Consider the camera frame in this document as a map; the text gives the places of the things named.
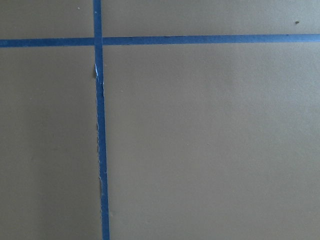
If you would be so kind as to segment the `blue tape grid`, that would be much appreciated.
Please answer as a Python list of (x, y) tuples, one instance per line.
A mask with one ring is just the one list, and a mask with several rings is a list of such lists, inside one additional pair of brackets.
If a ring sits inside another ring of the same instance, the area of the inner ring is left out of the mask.
[(164, 35), (164, 36), (104, 36), (102, 2), (93, 1), (93, 37), (71, 38), (20, 38), (1, 39), (1, 48), (31, 47), (94, 47), (94, 73), (96, 88), (97, 152), (99, 160), (100, 210), (102, 239), (110, 237), (110, 214), (108, 196), (108, 150), (106, 135), (104, 46), (133, 45), (192, 45), (192, 44), (248, 44), (248, 43), (318, 43), (318, 33), (294, 34), (223, 34), (223, 35)]

